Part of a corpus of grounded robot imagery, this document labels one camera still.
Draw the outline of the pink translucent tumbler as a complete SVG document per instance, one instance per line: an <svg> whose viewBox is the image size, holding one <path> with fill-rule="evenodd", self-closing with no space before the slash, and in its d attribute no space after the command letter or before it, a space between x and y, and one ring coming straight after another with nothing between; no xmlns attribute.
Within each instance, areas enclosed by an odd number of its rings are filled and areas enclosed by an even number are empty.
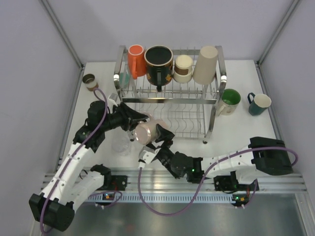
<svg viewBox="0 0 315 236"><path fill-rule="evenodd" d="M135 139L142 145L147 145L158 138L156 125L159 124L163 128L168 129L169 126L162 119L155 119L150 113L144 112L149 118L148 122L139 123L134 130Z"/></svg>

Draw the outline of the steel two-tier dish rack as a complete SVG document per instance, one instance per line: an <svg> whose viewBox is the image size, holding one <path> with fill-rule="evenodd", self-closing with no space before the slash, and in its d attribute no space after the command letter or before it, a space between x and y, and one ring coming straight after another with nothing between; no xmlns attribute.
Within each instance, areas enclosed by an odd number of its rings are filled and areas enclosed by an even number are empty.
<svg viewBox="0 0 315 236"><path fill-rule="evenodd" d="M207 143L214 129L219 100L227 84L222 46L217 46L218 60L214 80L209 85L171 81L162 92L146 76L130 78L127 88L120 86L120 73L130 74L127 48L121 45L114 68L114 86L119 101L139 112L148 112L164 120L178 138L201 139Z"/></svg>

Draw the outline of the clear glass cup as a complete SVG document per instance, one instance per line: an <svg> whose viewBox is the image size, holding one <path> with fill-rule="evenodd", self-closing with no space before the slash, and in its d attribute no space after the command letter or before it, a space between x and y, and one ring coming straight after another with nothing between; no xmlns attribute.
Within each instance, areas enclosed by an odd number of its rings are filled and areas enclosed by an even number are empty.
<svg viewBox="0 0 315 236"><path fill-rule="evenodd" d="M112 151L120 156L127 156L130 154L131 141L126 134L115 133L112 139Z"/></svg>

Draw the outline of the black mug with orange print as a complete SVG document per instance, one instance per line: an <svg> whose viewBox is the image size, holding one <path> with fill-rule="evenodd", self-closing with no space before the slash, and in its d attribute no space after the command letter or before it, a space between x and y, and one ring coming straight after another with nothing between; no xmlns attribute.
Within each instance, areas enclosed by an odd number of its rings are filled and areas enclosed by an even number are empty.
<svg viewBox="0 0 315 236"><path fill-rule="evenodd" d="M172 80L173 52L166 46L155 45L146 50L144 59L148 82L162 92L162 87Z"/></svg>

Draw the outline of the steel cup cream brown sleeve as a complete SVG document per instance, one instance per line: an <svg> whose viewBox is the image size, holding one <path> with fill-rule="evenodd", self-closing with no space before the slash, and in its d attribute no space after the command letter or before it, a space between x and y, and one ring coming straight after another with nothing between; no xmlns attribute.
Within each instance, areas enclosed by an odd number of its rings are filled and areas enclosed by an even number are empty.
<svg viewBox="0 0 315 236"><path fill-rule="evenodd" d="M178 83L188 83L192 78L193 60L188 55L180 55L175 59L174 80Z"/></svg>

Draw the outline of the beige paper cup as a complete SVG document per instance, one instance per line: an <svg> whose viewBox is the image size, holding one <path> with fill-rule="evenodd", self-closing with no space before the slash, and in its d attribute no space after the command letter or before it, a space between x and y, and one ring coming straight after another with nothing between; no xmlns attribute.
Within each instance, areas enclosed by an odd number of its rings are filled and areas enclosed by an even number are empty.
<svg viewBox="0 0 315 236"><path fill-rule="evenodd" d="M215 46L204 46L198 55L193 71L193 79L200 85L212 83L216 73L218 50Z"/></svg>

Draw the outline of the dark teal mug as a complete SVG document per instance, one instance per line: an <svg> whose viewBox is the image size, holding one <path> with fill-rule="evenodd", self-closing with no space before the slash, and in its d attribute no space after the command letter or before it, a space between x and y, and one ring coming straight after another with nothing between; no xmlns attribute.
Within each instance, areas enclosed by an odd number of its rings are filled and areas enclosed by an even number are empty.
<svg viewBox="0 0 315 236"><path fill-rule="evenodd" d="M247 99L250 104L248 112L252 116L261 115L272 104L271 98L265 94L255 95L251 92L248 94Z"/></svg>

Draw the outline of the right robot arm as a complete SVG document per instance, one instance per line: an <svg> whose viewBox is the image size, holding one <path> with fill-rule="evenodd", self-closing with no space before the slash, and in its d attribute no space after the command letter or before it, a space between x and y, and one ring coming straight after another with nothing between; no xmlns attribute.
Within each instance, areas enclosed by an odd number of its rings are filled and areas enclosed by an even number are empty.
<svg viewBox="0 0 315 236"><path fill-rule="evenodd" d="M284 141L264 137L250 138L250 144L233 154L217 157L191 157L181 152L172 152L174 134L156 125L158 142L155 159L174 178L186 177L187 182L200 183L206 178L230 177L230 184L240 190L262 176L284 176L293 173L290 152Z"/></svg>

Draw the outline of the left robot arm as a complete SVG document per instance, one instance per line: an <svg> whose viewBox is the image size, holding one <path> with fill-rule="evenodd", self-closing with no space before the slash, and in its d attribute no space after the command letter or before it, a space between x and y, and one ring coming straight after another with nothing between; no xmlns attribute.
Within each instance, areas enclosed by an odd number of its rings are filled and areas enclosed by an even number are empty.
<svg viewBox="0 0 315 236"><path fill-rule="evenodd" d="M96 190L106 190L112 185L111 170L102 164L94 165L87 176L76 183L86 162L104 141L105 132L118 127L123 131L132 131L149 118L123 102L110 111L105 101L94 101L87 114L59 170L39 194L32 194L29 199L34 219L42 226L61 232L70 226L85 199Z"/></svg>

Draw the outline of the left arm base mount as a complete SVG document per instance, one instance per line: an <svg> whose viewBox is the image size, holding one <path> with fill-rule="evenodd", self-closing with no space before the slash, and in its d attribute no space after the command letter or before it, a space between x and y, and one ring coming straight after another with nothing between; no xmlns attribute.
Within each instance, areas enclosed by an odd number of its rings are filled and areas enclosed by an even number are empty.
<svg viewBox="0 0 315 236"><path fill-rule="evenodd" d="M113 175L105 190L125 191L127 187L127 179L128 177L125 175Z"/></svg>

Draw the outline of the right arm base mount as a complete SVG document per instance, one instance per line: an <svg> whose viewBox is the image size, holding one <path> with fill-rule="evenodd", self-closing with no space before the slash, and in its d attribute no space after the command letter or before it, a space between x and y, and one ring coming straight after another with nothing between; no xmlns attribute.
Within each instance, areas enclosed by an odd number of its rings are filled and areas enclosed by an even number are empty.
<svg viewBox="0 0 315 236"><path fill-rule="evenodd" d="M235 175L217 176L214 178L215 190L226 194L233 194L238 191L248 192L249 185L240 184Z"/></svg>

